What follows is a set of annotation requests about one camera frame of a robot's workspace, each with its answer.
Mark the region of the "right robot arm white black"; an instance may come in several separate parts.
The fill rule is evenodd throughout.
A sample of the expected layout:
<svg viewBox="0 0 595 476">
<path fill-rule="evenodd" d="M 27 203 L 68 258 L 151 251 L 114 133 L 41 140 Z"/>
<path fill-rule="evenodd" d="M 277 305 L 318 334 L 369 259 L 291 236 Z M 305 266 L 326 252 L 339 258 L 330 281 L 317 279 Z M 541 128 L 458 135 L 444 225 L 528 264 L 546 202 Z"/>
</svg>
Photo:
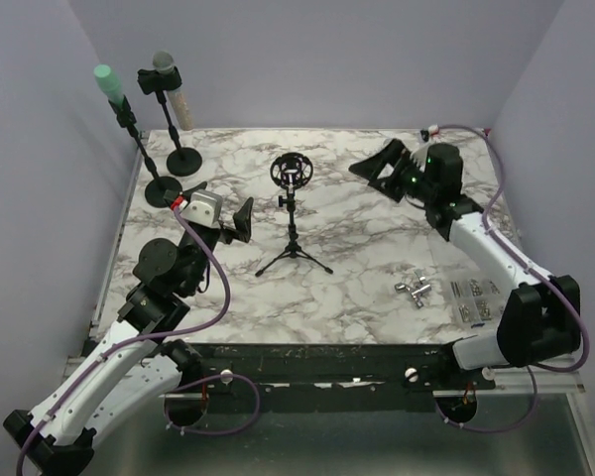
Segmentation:
<svg viewBox="0 0 595 476">
<path fill-rule="evenodd" d="M 451 355 L 437 362 L 443 386 L 459 388 L 483 367 L 526 367 L 579 349 L 577 282 L 553 275 L 492 230 L 483 207 L 462 190 L 457 147 L 434 143 L 411 152 L 393 139 L 349 171 L 395 202 L 406 196 L 419 201 L 430 227 L 470 258 L 506 300 L 495 329 L 451 343 Z"/>
</svg>

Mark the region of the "mint green microphone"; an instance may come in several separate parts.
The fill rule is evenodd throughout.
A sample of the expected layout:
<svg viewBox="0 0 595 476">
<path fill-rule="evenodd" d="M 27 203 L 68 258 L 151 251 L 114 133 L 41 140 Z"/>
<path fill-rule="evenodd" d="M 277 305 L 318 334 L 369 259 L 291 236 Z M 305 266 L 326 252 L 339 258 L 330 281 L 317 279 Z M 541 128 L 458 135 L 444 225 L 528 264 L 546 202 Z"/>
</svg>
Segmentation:
<svg viewBox="0 0 595 476">
<path fill-rule="evenodd" d="M 108 64 L 101 63 L 97 65 L 93 70 L 93 75 L 100 91 L 112 105 L 122 110 L 129 109 L 122 83 L 116 72 Z"/>
</svg>

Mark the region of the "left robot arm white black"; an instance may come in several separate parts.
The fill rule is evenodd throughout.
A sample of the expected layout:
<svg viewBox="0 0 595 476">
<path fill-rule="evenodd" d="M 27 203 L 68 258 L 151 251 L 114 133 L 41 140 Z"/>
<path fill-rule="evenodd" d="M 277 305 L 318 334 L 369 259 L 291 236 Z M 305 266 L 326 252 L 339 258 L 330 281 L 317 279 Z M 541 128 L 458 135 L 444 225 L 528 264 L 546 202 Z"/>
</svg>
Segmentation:
<svg viewBox="0 0 595 476">
<path fill-rule="evenodd" d="M 232 225 L 221 220 L 222 198 L 215 193 L 175 193 L 166 202 L 181 239 L 155 238 L 143 246 L 133 270 L 138 284 L 101 340 L 42 402 L 6 416 L 3 426 L 20 448 L 17 474 L 31 462 L 44 475 L 79 475 L 97 444 L 146 400 L 235 378 L 231 371 L 207 372 L 184 337 L 227 314 L 232 292 L 214 249 L 250 241 L 254 200 L 246 199 Z M 190 311 L 185 299 L 200 292 L 212 271 L 223 287 L 222 307 L 202 324 L 180 327 Z"/>
</svg>

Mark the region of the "black tripod shock mount stand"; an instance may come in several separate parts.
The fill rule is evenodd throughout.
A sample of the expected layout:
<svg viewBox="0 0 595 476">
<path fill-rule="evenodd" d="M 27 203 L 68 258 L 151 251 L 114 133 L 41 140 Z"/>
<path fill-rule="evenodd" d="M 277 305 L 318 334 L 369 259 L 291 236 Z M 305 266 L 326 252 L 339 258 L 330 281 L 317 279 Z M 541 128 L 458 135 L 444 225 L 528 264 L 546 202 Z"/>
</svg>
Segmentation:
<svg viewBox="0 0 595 476">
<path fill-rule="evenodd" d="M 298 230 L 295 217 L 297 211 L 296 191 L 307 185 L 312 175 L 313 164 L 307 156 L 301 153 L 284 153 L 271 163 L 270 178 L 276 186 L 285 192 L 279 196 L 278 204 L 279 208 L 284 207 L 289 214 L 289 242 L 282 253 L 255 273 L 257 278 L 261 277 L 269 268 L 282 259 L 305 259 L 321 267 L 327 274 L 333 274 L 331 268 L 306 253 L 298 243 Z"/>
</svg>

